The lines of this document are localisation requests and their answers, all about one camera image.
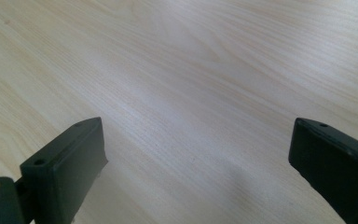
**black bracket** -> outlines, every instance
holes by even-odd
[[[0,224],[71,223],[106,164],[101,119],[78,122],[26,160],[16,183],[0,177]]]
[[[358,141],[324,123],[296,119],[289,161],[344,219],[358,224]]]

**light wood surface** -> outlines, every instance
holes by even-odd
[[[343,223],[288,161],[358,139],[358,1],[0,0],[0,175],[102,117],[81,223]]]

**screw hole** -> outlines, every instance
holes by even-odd
[[[34,162],[34,165],[43,165],[45,163],[44,160],[37,160]]]

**wooden table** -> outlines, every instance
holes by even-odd
[[[296,117],[358,139],[358,1],[0,0],[0,175],[102,117],[80,223],[343,223]]]

